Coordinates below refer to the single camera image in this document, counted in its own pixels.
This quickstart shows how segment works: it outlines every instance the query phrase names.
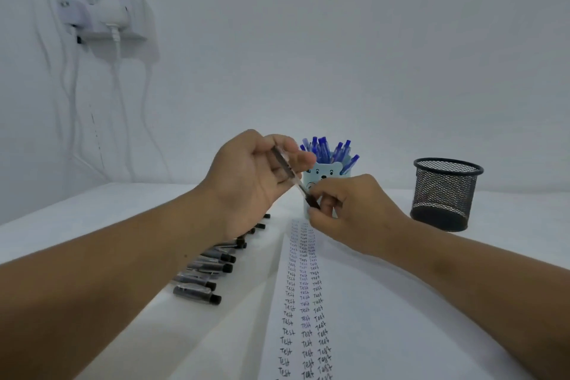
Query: black mesh pen holder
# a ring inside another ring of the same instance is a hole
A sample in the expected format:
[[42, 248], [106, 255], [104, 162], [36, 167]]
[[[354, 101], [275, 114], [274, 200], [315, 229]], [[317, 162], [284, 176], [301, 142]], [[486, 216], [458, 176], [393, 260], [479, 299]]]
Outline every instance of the black mesh pen holder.
[[481, 166], [444, 158], [414, 161], [416, 192], [410, 216], [445, 231], [467, 228]]

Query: light blue pen holder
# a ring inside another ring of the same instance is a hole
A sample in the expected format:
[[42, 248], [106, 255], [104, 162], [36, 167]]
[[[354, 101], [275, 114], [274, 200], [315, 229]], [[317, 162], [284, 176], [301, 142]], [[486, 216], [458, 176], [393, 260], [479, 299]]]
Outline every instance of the light blue pen holder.
[[[349, 178], [351, 175], [351, 170], [348, 170], [342, 176], [340, 175], [340, 171], [343, 167], [350, 162], [352, 159], [351, 156], [347, 155], [344, 157], [342, 162], [333, 162], [332, 164], [319, 164], [316, 163], [313, 168], [307, 171], [303, 171], [303, 184], [308, 188], [311, 189], [313, 185], [315, 185], [318, 181], [322, 181], [326, 178]], [[305, 210], [305, 218], [309, 218], [309, 204], [303, 201], [304, 210]]]

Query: black metal rim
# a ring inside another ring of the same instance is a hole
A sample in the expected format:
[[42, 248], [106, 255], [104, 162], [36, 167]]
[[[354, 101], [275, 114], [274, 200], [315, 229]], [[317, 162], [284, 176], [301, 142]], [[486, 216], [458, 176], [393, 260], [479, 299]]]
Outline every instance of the black metal rim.
[[[469, 166], [475, 168], [473, 171], [449, 171], [449, 170], [439, 170], [438, 168], [431, 168], [422, 165], [424, 161], [439, 161], [439, 162], [452, 162], [454, 164], [462, 164], [464, 166]], [[474, 164], [472, 162], [461, 161], [459, 159], [449, 159], [449, 158], [420, 158], [414, 161], [414, 165], [424, 171], [429, 171], [431, 173], [445, 174], [447, 176], [479, 176], [483, 174], [483, 168]]]

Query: person's right hand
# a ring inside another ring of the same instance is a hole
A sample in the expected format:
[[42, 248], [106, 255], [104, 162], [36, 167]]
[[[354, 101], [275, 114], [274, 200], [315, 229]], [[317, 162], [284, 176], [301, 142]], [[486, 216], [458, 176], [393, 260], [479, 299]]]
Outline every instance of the person's right hand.
[[[323, 179], [310, 191], [322, 197], [321, 210], [309, 210], [311, 225], [364, 254], [384, 257], [390, 241], [411, 221], [369, 174]], [[338, 218], [332, 217], [333, 209]]]

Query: paper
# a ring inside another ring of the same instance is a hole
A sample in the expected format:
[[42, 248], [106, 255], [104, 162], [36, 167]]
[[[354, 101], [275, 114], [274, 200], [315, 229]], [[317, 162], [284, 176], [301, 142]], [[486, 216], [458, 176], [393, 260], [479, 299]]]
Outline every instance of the paper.
[[259, 380], [287, 378], [532, 377], [415, 277], [294, 220], [283, 239], [259, 371]]
[[334, 378], [319, 269], [315, 231], [294, 220], [283, 238], [260, 380]]

